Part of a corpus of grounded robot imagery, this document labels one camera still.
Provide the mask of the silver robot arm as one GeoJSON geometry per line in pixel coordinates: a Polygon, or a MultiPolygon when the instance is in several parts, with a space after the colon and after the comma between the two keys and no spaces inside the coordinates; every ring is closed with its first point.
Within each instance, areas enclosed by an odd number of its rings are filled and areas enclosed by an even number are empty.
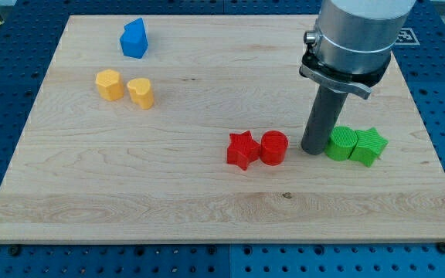
{"type": "Polygon", "coordinates": [[[324,0],[299,72],[335,93],[368,99],[414,0],[324,0]]]}

